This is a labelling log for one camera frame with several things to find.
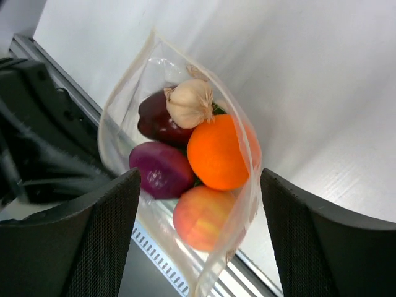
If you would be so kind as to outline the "purple red onion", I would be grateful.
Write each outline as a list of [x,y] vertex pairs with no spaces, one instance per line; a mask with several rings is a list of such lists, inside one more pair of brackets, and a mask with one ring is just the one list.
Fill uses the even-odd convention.
[[140,187],[154,199],[177,199],[195,184],[187,157],[161,142],[135,146],[129,155],[129,167],[139,170]]

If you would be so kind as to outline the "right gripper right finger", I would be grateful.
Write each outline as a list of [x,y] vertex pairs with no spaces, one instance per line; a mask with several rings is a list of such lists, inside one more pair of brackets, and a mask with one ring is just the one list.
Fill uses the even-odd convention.
[[260,185],[285,296],[395,295],[395,223],[345,209],[267,169]]

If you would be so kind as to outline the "clear zip top bag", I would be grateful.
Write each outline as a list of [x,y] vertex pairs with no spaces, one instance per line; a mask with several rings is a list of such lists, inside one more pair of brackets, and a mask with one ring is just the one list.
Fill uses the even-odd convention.
[[259,206],[262,151],[220,79],[157,32],[101,113],[98,149],[113,173],[140,174],[138,221],[189,296],[208,296]]

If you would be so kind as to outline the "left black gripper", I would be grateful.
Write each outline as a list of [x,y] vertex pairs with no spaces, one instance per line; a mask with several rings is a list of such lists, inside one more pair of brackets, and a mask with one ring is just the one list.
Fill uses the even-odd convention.
[[1,203],[71,200],[116,175],[101,165],[97,128],[42,62],[1,59]]

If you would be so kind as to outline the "red apple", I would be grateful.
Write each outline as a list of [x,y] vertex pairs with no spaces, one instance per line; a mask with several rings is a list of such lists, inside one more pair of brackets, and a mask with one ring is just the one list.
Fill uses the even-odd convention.
[[177,148],[186,148],[193,129],[180,128],[166,109],[166,97],[160,90],[147,97],[138,109],[139,132],[149,139]]

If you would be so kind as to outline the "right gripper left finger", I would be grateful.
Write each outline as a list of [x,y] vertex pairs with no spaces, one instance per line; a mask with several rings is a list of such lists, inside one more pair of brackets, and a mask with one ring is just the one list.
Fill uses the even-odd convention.
[[131,241],[140,175],[23,220],[1,222],[2,296],[117,296]]

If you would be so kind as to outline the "peach fruit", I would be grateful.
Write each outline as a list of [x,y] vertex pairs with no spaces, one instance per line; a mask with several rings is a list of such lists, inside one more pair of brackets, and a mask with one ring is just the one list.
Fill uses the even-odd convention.
[[236,201],[232,192],[204,185],[188,190],[173,211],[173,225],[178,236],[197,251],[213,252]]

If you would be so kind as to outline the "orange fruit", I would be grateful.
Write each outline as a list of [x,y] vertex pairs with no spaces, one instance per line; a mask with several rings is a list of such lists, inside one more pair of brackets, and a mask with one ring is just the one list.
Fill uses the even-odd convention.
[[196,176],[208,187],[230,191],[250,177],[248,156],[243,154],[242,130],[229,114],[199,124],[187,145],[187,159]]

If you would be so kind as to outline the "small garlic bulb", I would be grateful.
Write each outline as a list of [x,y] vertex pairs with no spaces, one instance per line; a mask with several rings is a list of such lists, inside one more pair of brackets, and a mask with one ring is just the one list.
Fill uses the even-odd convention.
[[213,90],[208,82],[191,79],[175,88],[163,89],[166,109],[172,120],[183,129],[192,129],[213,118]]

